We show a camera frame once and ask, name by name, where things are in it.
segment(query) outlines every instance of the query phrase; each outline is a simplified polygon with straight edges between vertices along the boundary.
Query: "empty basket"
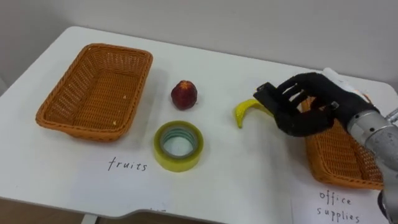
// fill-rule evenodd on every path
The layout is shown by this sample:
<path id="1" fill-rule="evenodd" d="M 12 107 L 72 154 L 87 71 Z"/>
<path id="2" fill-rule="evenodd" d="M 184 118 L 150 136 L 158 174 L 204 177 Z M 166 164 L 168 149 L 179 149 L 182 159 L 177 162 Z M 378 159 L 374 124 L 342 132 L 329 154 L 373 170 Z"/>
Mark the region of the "empty basket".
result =
<path id="1" fill-rule="evenodd" d="M 36 114 L 45 128 L 115 141 L 133 121 L 152 55 L 107 44 L 84 47 Z"/>
<path id="2" fill-rule="evenodd" d="M 304 111 L 310 109 L 310 103 L 311 100 L 302 103 Z M 310 170 L 316 180 L 342 187 L 382 189 L 382 175 L 373 155 L 337 120 L 331 129 L 306 137 L 305 143 Z"/>

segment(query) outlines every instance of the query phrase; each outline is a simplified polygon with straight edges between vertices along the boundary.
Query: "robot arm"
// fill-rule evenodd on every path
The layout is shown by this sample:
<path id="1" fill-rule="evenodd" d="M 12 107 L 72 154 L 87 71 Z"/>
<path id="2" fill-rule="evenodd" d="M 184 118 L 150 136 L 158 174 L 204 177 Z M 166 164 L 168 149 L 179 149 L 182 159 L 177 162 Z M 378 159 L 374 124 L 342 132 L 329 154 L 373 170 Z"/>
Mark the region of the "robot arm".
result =
<path id="1" fill-rule="evenodd" d="M 314 97 L 311 110 L 297 106 Z M 370 101 L 341 80 L 332 69 L 296 75 L 277 88 L 265 83 L 254 97 L 273 115 L 278 128 L 297 137 L 320 133 L 336 118 L 357 142 L 370 150 L 383 175 L 386 217 L 398 224 L 398 109 L 384 118 Z"/>

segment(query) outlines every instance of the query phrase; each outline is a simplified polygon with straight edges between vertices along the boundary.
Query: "yellow banana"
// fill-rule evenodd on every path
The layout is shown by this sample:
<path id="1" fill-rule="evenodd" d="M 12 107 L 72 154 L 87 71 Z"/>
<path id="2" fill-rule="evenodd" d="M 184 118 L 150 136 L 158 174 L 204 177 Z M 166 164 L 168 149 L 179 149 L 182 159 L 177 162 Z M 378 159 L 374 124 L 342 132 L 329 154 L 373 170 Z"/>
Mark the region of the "yellow banana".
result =
<path id="1" fill-rule="evenodd" d="M 238 104 L 235 107 L 235 119 L 236 119 L 236 124 L 238 125 L 239 128 L 242 128 L 243 118 L 244 118 L 244 114 L 245 114 L 246 110 L 249 108 L 252 108 L 252 107 L 259 109 L 263 112 L 266 112 L 269 116 L 274 117 L 274 115 L 272 115 L 272 113 L 269 112 L 269 110 L 267 110 L 267 108 L 265 108 L 256 99 L 249 99 L 249 100 L 246 100 L 246 101 Z"/>

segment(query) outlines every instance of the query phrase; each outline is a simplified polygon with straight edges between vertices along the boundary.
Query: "yellow tape roll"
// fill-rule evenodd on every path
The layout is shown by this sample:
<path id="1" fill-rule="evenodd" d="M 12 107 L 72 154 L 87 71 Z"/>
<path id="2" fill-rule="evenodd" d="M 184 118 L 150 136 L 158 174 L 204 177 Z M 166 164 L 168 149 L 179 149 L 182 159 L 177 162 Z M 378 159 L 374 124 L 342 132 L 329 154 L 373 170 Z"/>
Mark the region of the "yellow tape roll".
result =
<path id="1" fill-rule="evenodd" d="M 155 134 L 155 159 L 169 171 L 183 172 L 191 169 L 198 163 L 202 150 L 201 132 L 186 121 L 165 123 Z"/>

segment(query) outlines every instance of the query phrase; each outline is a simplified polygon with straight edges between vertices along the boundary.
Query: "apple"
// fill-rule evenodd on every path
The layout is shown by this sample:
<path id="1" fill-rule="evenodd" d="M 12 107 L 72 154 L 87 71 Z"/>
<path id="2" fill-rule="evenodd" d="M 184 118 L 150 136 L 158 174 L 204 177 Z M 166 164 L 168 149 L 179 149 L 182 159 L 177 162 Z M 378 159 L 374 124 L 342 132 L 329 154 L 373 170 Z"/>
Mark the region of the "apple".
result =
<path id="1" fill-rule="evenodd" d="M 172 90 L 172 99 L 178 109 L 189 109 L 197 102 L 197 88 L 192 82 L 182 80 Z"/>

